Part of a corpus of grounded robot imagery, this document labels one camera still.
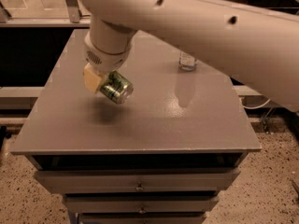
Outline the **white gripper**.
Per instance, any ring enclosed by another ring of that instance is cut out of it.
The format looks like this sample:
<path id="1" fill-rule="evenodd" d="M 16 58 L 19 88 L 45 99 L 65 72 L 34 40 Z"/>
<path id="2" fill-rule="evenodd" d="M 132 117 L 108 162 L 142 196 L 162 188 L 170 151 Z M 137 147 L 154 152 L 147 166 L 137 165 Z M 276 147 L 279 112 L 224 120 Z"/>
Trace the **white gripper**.
<path id="1" fill-rule="evenodd" d="M 96 45 L 91 33 L 84 38 L 84 54 L 88 62 L 83 70 L 85 87 L 93 94 L 99 92 L 108 78 L 108 73 L 118 70 L 127 60 L 131 50 L 132 36 L 109 36 L 108 41 L 100 37 L 100 44 Z"/>

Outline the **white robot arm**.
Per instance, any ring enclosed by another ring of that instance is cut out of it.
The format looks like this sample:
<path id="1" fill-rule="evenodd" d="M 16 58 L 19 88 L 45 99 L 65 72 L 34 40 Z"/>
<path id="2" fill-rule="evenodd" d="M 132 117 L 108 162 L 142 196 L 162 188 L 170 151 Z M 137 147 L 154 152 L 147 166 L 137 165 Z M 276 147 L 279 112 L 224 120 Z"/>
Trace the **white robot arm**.
<path id="1" fill-rule="evenodd" d="M 225 0 L 81 0 L 91 13 L 85 57 L 121 67 L 144 31 L 299 111 L 299 17 Z"/>

